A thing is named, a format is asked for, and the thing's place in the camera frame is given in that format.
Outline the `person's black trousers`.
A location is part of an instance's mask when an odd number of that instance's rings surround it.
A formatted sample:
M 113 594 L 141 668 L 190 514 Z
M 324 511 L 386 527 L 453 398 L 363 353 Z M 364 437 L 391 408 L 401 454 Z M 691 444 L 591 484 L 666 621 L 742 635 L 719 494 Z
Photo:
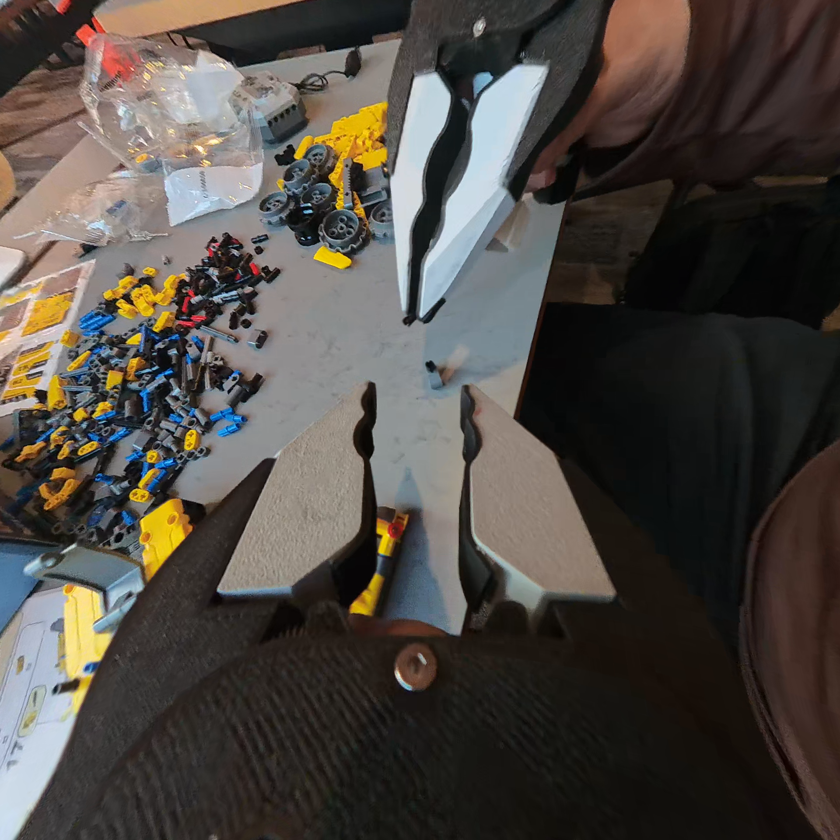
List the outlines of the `person's black trousers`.
M 838 441 L 838 331 L 552 302 L 520 420 L 654 541 L 733 652 L 749 539 Z

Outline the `black block with yellow beams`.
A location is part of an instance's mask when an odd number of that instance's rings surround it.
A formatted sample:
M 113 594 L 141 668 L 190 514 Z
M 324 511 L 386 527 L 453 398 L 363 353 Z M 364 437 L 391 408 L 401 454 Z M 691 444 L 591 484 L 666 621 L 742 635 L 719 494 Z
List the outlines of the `black block with yellow beams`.
M 204 507 L 178 498 L 148 512 L 139 521 L 139 557 L 76 542 L 42 553 L 24 567 L 37 581 L 60 584 L 65 596 L 59 666 L 66 679 L 53 693 L 70 695 L 71 713 L 81 708 L 123 618 L 194 530 L 192 513 L 202 518 Z

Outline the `long wood edged table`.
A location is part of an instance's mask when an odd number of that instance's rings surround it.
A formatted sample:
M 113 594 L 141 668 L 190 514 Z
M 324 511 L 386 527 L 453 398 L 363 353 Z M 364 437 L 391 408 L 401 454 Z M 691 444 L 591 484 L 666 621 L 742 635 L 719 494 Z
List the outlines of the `long wood edged table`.
M 294 50 L 367 46 L 400 32 L 410 1 L 110 1 L 96 19 L 111 34 L 198 39 L 242 66 Z

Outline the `black rubber tyre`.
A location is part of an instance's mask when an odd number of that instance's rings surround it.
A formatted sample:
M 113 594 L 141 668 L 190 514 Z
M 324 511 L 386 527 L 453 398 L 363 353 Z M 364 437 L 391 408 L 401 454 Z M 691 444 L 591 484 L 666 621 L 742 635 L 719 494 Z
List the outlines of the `black rubber tyre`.
M 300 246 L 309 248 L 321 244 L 319 236 L 321 219 L 321 213 L 297 206 L 289 211 L 286 226 Z

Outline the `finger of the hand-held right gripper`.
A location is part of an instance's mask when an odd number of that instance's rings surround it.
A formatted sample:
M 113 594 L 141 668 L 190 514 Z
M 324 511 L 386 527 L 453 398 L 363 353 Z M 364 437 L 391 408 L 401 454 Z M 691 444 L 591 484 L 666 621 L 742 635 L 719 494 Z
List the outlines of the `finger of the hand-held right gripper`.
M 469 109 L 465 163 L 446 187 L 421 264 L 417 317 L 426 320 L 507 218 L 516 200 L 508 171 L 548 76 L 517 64 L 482 88 Z
M 391 165 L 395 257 L 403 323 L 422 316 L 423 264 L 440 219 L 453 93 L 437 70 L 415 75 Z

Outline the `yellow printed picture sheet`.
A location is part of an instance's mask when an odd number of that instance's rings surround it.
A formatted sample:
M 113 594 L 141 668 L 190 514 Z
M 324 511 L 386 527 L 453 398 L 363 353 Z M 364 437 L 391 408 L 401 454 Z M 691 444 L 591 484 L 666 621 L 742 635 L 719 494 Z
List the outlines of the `yellow printed picture sheet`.
M 94 271 L 88 261 L 10 288 L 1 296 L 1 416 L 36 406 L 47 392 Z

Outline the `grey motor block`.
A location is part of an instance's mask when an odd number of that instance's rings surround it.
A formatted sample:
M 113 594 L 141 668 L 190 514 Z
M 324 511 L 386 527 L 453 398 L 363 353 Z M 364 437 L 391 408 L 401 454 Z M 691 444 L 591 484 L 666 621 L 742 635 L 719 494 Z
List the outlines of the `grey motor block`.
M 266 144 L 285 143 L 308 126 L 298 87 L 272 72 L 259 70 L 243 75 L 234 94 L 242 102 L 249 102 Z

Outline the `small clear parts bag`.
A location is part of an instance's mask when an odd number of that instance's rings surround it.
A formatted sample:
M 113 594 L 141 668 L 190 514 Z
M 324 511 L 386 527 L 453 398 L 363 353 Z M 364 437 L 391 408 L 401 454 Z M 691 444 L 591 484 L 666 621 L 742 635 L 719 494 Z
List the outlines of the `small clear parts bag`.
M 263 140 L 244 80 L 205 49 L 96 34 L 80 97 L 100 144 L 132 171 L 162 177 L 174 227 L 259 192 Z

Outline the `flat clear plastic bag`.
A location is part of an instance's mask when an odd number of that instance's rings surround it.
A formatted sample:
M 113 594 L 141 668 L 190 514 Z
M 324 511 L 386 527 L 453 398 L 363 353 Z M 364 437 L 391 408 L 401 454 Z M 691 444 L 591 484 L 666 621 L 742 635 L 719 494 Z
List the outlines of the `flat clear plastic bag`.
M 122 171 L 83 186 L 14 239 L 99 248 L 132 244 L 127 239 L 131 229 L 170 233 L 160 176 Z

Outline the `person's right forearm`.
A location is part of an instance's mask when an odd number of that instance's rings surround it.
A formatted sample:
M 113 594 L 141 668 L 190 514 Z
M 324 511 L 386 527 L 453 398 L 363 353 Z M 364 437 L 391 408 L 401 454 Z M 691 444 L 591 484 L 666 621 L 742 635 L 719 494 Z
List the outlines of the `person's right forearm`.
M 582 155 L 588 198 L 652 182 L 726 186 L 839 164 L 839 2 L 689 2 L 686 63 L 643 136 Z

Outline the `pile of small building pieces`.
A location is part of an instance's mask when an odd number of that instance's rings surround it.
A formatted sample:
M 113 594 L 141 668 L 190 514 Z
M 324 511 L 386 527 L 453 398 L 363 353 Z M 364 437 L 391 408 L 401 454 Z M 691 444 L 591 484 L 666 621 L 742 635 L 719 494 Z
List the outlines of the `pile of small building pieces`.
M 267 239 L 211 237 L 196 264 L 161 280 L 123 266 L 61 337 L 48 391 L 12 413 L 2 479 L 18 486 L 2 493 L 3 536 L 126 549 L 142 516 L 211 454 L 210 437 L 244 428 L 239 408 L 266 379 L 222 351 L 254 350 L 258 296 L 282 271 L 261 261 Z

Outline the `yellow grey toy vehicle chassis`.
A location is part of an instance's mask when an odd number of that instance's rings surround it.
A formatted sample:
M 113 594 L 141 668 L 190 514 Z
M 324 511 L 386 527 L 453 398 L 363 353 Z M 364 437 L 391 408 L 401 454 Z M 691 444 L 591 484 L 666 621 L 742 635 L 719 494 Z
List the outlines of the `yellow grey toy vehicle chassis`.
M 315 143 L 328 144 L 336 153 L 336 164 L 329 176 L 337 194 L 335 207 L 351 209 L 366 218 L 365 209 L 390 195 L 390 172 L 385 147 L 386 102 L 379 102 L 343 117 L 331 130 L 319 136 L 307 136 L 299 143 L 293 160 L 303 159 Z

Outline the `person's right hand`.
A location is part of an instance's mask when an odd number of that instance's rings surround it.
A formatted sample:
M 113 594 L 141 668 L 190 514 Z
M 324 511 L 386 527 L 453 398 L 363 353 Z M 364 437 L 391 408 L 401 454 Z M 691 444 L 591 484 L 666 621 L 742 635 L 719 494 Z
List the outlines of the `person's right hand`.
M 593 90 L 570 124 L 541 153 L 526 191 L 553 184 L 571 147 L 583 140 L 613 148 L 644 134 L 667 104 L 686 62 L 690 15 L 654 11 L 652 17 L 618 14 L 614 6 L 603 42 L 603 67 Z

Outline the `grey desk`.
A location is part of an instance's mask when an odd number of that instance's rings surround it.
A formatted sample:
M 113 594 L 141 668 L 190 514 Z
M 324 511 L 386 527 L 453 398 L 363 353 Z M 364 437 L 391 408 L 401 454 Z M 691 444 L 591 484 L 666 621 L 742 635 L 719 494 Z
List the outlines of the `grey desk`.
M 336 119 L 386 98 L 398 41 L 363 48 L 354 80 L 332 78 L 325 92 L 308 98 L 310 131 L 325 133 Z M 25 211 L 37 222 L 77 185 L 110 173 L 113 158 L 85 138 L 2 222 L 2 244 L 25 231 Z M 507 253 L 485 251 L 458 282 L 428 325 L 403 325 L 393 245 L 373 243 L 349 269 L 313 260 L 284 228 L 269 235 L 259 263 L 279 267 L 273 283 L 260 284 L 255 324 L 268 332 L 262 350 L 221 342 L 228 365 L 266 381 L 241 413 L 248 422 L 229 437 L 216 433 L 211 454 L 189 465 L 176 495 L 201 502 L 209 512 L 258 463 L 330 411 L 362 382 L 375 383 L 377 417 L 371 458 L 381 506 L 413 514 L 385 615 L 412 618 L 446 632 L 460 631 L 466 601 L 458 573 L 459 498 L 465 462 L 460 429 L 460 388 L 475 384 L 512 416 L 519 411 L 523 380 L 564 205 L 526 201 L 528 224 L 520 245 Z M 256 199 L 227 212 L 175 227 L 162 238 L 109 246 L 98 255 L 80 311 L 90 310 L 112 286 L 118 269 L 193 266 L 207 240 L 224 232 L 250 240 L 263 230 Z M 425 362 L 451 373 L 433 390 Z

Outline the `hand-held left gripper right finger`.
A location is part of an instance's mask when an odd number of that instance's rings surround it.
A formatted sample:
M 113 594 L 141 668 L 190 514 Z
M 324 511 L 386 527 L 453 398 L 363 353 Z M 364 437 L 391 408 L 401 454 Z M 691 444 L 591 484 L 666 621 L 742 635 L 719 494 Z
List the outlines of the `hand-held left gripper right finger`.
M 459 580 L 467 624 L 513 603 L 543 624 L 561 603 L 611 603 L 607 573 L 555 453 L 475 385 L 460 393 Z

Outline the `yellow curved panel assembly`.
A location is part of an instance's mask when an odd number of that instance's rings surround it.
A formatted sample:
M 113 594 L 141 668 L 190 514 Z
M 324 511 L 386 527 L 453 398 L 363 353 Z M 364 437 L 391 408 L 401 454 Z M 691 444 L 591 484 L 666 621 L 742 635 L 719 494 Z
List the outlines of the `yellow curved panel assembly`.
M 350 605 L 349 614 L 368 617 L 382 614 L 409 520 L 407 511 L 377 509 L 375 570 L 364 591 Z

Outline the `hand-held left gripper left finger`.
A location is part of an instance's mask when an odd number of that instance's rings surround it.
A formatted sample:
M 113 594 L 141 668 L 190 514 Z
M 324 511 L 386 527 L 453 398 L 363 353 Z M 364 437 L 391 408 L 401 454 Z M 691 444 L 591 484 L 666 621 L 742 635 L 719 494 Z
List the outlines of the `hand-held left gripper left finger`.
M 362 593 L 376 566 L 375 419 L 375 384 L 357 384 L 277 454 L 218 594 L 354 601 Z

